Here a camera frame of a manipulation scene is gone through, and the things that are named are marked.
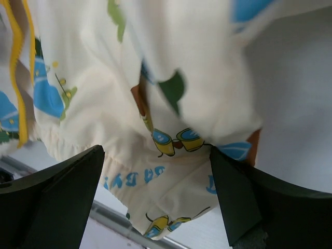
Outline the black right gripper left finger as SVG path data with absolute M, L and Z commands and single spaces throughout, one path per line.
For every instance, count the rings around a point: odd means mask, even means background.
M 1 248 L 79 248 L 100 180 L 103 147 L 1 184 Z

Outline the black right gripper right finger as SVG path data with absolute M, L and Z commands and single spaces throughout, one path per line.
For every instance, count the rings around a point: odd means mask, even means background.
M 331 248 L 331 194 L 303 188 L 211 149 L 232 248 Z

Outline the yellow dinosaur print kids jacket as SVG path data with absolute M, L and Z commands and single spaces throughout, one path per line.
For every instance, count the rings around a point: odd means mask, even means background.
M 255 161 L 245 46 L 283 1 L 1 1 L 1 155 L 93 145 L 100 182 L 159 240 L 218 204 L 210 151 Z

